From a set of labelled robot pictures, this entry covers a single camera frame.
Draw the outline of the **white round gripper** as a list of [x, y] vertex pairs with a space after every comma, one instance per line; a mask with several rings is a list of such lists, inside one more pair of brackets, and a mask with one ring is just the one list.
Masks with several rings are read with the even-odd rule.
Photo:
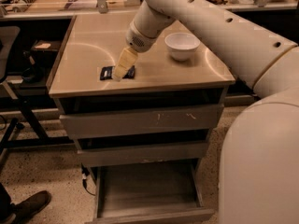
[[156, 39], [156, 29], [149, 24], [143, 25], [132, 21], [126, 33], [126, 42], [130, 47], [122, 50], [120, 58], [112, 71], [112, 78], [121, 81], [135, 64], [138, 53], [150, 50]]

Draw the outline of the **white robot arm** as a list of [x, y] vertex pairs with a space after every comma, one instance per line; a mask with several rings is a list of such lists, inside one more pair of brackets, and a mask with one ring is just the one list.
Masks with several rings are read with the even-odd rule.
[[180, 21], [259, 100], [228, 130], [221, 151], [220, 224], [299, 224], [299, 48], [206, 0], [143, 0], [113, 77], [122, 79], [163, 29]]

